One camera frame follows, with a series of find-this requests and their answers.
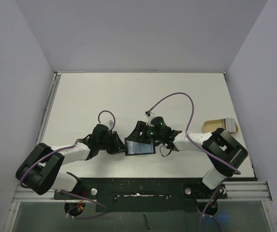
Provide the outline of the black leather card holder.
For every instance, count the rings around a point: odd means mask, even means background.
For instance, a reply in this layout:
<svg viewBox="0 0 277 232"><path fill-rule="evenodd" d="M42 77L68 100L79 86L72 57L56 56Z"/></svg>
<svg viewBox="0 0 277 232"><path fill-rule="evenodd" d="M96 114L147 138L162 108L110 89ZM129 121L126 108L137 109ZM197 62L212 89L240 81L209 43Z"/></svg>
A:
<svg viewBox="0 0 277 232"><path fill-rule="evenodd" d="M156 153L155 145L153 143L145 144L130 141L125 138L125 146L127 147L127 151L125 152L126 156L149 155Z"/></svg>

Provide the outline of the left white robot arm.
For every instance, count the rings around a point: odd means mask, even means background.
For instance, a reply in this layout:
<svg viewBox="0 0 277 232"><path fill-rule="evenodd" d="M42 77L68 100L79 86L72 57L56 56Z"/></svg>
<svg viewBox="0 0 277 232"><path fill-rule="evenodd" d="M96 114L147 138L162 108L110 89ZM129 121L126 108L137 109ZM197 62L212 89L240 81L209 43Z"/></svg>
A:
<svg viewBox="0 0 277 232"><path fill-rule="evenodd" d="M38 195L52 189L63 190L73 199L80 197L83 190L80 178L60 169L68 163L90 160L100 151L110 155L126 152L126 145L112 127L112 121L97 124L91 134L77 139L72 145L37 144L15 173L20 186Z"/></svg>

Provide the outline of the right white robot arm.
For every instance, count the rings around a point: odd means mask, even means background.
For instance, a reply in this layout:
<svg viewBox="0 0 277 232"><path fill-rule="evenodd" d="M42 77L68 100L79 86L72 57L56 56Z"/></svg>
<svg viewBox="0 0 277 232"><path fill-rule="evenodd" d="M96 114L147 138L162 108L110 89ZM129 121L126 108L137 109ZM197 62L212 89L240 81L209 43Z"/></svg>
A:
<svg viewBox="0 0 277 232"><path fill-rule="evenodd" d="M161 116L148 122L138 121L134 130L125 138L126 155L154 154L158 145L170 152L199 150L207 154L212 168L199 185L199 192L209 198L225 179L239 174L238 168L248 157L248 152L228 131L217 128L213 132L190 133L167 126Z"/></svg>

